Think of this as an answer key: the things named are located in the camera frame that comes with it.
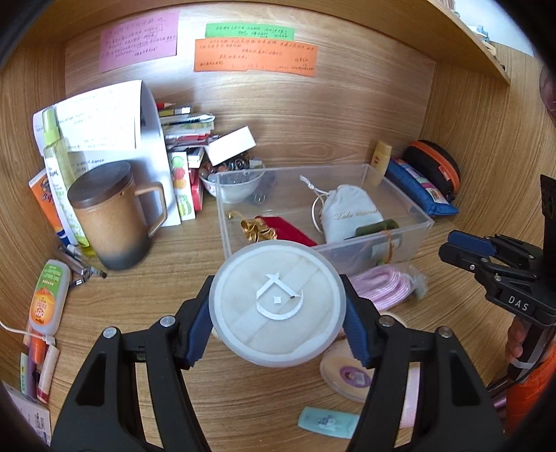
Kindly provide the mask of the person right hand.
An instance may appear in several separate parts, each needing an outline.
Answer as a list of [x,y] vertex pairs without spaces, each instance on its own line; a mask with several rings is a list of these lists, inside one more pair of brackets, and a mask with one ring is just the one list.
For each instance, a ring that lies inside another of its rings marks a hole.
[[508,363],[518,359],[523,353],[523,343],[527,336],[524,323],[517,316],[514,317],[512,324],[507,331],[507,341],[505,345],[505,356]]

